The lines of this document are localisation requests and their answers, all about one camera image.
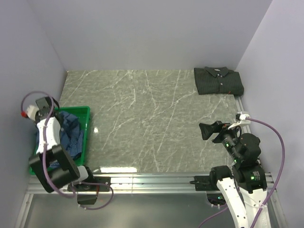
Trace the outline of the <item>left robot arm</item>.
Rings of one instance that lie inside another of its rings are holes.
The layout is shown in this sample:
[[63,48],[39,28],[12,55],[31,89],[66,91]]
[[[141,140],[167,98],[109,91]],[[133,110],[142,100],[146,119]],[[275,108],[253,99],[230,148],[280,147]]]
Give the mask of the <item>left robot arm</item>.
[[96,180],[90,169],[84,165],[77,166],[60,141],[62,120],[59,112],[54,110],[56,102],[45,96],[36,100],[37,110],[34,122],[38,129],[38,148],[36,154],[29,158],[29,165],[48,193],[62,193],[60,189],[68,184],[79,184],[90,191]]

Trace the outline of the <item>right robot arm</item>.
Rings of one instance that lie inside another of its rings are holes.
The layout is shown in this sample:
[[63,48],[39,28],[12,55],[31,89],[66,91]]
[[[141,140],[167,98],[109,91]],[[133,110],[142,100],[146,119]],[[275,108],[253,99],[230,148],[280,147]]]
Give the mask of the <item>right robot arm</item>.
[[213,167],[210,171],[211,188],[220,190],[237,228],[271,227],[267,203],[266,174],[258,162],[261,154],[260,139],[251,133],[242,133],[248,120],[236,123],[216,121],[200,123],[203,140],[212,134],[217,136],[213,143],[221,143],[232,157],[234,165]]

